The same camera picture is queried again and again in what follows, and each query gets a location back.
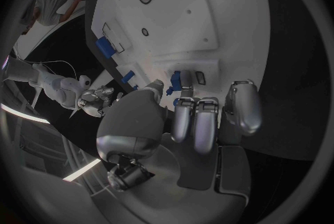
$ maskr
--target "person's arm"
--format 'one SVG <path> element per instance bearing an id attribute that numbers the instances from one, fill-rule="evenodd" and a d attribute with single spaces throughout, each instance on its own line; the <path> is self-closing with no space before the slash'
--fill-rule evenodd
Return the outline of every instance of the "person's arm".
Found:
<path id="1" fill-rule="evenodd" d="M 72 15 L 73 11 L 75 10 L 75 8 L 78 6 L 79 2 L 81 0 L 74 0 L 72 5 L 67 9 L 67 11 L 65 12 L 65 14 L 63 14 L 60 19 L 59 19 L 59 23 L 67 21 L 70 16 Z"/>

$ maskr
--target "blue plastic part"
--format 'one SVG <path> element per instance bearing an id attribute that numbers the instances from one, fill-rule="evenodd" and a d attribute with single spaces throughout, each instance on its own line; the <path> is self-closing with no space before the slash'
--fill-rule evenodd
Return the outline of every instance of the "blue plastic part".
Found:
<path id="1" fill-rule="evenodd" d="M 134 72 L 130 71 L 128 72 L 123 78 L 122 78 L 122 82 L 123 84 L 126 84 L 133 76 L 135 75 Z"/>
<path id="2" fill-rule="evenodd" d="M 177 98 L 177 99 L 175 99 L 174 101 L 173 101 L 173 105 L 174 105 L 174 107 L 178 104 L 178 101 L 179 101 L 179 99 Z"/>
<path id="3" fill-rule="evenodd" d="M 114 48 L 111 46 L 110 42 L 105 36 L 102 36 L 100 39 L 98 39 L 95 44 L 107 59 L 109 59 L 113 54 L 116 53 L 116 50 L 114 50 Z"/>
<path id="4" fill-rule="evenodd" d="M 171 95 L 173 93 L 174 89 L 172 86 L 170 86 L 167 90 L 166 90 L 166 93 L 167 93 L 167 96 Z"/>
<path id="5" fill-rule="evenodd" d="M 175 71 L 174 74 L 171 76 L 170 82 L 171 85 L 173 86 L 174 91 L 181 91 L 181 78 L 180 78 L 181 72 Z"/>

